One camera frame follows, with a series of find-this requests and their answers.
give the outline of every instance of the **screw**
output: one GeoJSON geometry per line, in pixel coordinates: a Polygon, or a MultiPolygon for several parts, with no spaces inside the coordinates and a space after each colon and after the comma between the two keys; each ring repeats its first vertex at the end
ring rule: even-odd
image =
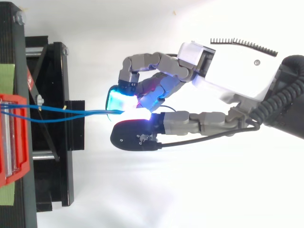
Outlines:
{"type": "Polygon", "coordinates": [[[25,12],[23,11],[18,11],[14,16],[14,21],[19,25],[25,25],[26,20],[25,12]]]}
{"type": "Polygon", "coordinates": [[[69,49],[68,49],[67,47],[63,47],[63,48],[62,48],[62,54],[63,54],[64,56],[68,56],[68,54],[70,54],[69,49]]]}
{"type": "Polygon", "coordinates": [[[258,65],[260,65],[260,64],[261,64],[261,61],[257,59],[257,60],[255,61],[255,65],[258,66],[258,65]]]}

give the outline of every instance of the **blue wire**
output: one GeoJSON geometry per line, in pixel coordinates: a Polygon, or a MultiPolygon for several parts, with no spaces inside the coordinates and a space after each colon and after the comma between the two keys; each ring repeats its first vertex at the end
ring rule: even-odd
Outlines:
{"type": "Polygon", "coordinates": [[[34,108],[34,109],[39,109],[41,108],[42,110],[47,110],[47,111],[52,111],[52,112],[62,112],[62,113],[73,113],[73,114],[78,114],[76,116],[68,117],[68,118],[62,118],[62,119],[55,119],[55,120],[37,120],[37,119],[32,119],[28,117],[24,117],[21,115],[16,115],[13,113],[7,113],[5,111],[1,111],[2,114],[6,114],[9,116],[13,116],[16,118],[32,121],[35,123],[58,123],[58,122],[63,122],[63,121],[69,121],[69,120],[74,120],[77,118],[84,118],[86,116],[90,115],[95,115],[95,114],[121,114],[123,111],[119,110],[90,110],[90,111],[77,111],[77,110],[64,110],[61,108],[53,108],[53,107],[48,107],[48,106],[38,106],[38,105],[19,105],[19,104],[1,104],[1,109],[16,109],[16,108],[34,108]]]}
{"type": "Polygon", "coordinates": [[[42,109],[51,112],[61,112],[61,113],[73,113],[73,114],[87,114],[87,113],[101,113],[101,114],[121,114],[122,111],[119,110],[89,110],[89,111],[79,111],[79,110],[68,110],[61,108],[54,108],[48,106],[38,106],[38,105],[19,105],[19,104],[1,104],[1,109],[15,109],[15,108],[33,108],[42,109]]]}
{"type": "Polygon", "coordinates": [[[68,117],[68,118],[55,119],[55,120],[36,120],[36,119],[21,116],[21,115],[16,115],[16,114],[13,114],[13,113],[7,113],[7,112],[4,112],[4,111],[1,111],[1,113],[9,115],[9,116],[17,117],[17,118],[20,118],[20,119],[23,119],[23,120],[28,120],[28,121],[31,121],[31,122],[35,122],[35,123],[58,123],[58,122],[63,122],[63,121],[74,120],[74,119],[77,119],[77,118],[84,118],[84,117],[89,116],[89,115],[94,115],[94,114],[85,114],[85,115],[76,115],[76,116],[72,116],[72,117],[68,117]]]}

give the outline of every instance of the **black plastic housing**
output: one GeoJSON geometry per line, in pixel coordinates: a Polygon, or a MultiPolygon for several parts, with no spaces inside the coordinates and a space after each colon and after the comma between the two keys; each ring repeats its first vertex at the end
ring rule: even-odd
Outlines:
{"type": "Polygon", "coordinates": [[[127,96],[134,96],[138,83],[118,80],[117,91],[127,96]]]}
{"type": "Polygon", "coordinates": [[[152,114],[150,120],[126,120],[117,123],[111,134],[111,143],[125,151],[156,151],[161,143],[156,141],[158,133],[164,134],[164,113],[152,114]],[[140,136],[148,135],[154,140],[141,142],[140,136]]]}
{"type": "MultiPolygon", "coordinates": [[[[276,84],[267,98],[292,84],[297,79],[297,73],[281,65],[276,78],[276,84]]],[[[299,96],[290,105],[270,116],[265,125],[304,139],[304,95],[299,96]]]]}

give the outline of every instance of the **black metal frame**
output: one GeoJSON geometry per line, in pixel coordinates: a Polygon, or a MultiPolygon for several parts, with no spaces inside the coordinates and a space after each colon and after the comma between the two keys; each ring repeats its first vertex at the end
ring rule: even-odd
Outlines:
{"type": "MultiPolygon", "coordinates": [[[[20,11],[11,2],[0,2],[0,64],[15,64],[14,93],[29,100],[24,27],[14,22],[20,11]]],[[[28,139],[30,171],[15,182],[14,206],[0,206],[0,227],[36,228],[36,201],[32,155],[32,140],[28,139]]]]}
{"type": "MultiPolygon", "coordinates": [[[[47,41],[46,37],[27,37],[27,48],[47,41]]],[[[35,82],[31,104],[41,95],[44,105],[84,110],[84,101],[69,101],[65,45],[45,43],[39,57],[28,57],[28,67],[35,82]]],[[[31,110],[36,119],[58,119],[69,114],[31,110]]],[[[74,201],[72,150],[84,149],[84,118],[51,124],[32,123],[33,151],[51,150],[54,160],[34,161],[37,212],[52,210],[51,202],[70,206],[74,201]]]]}

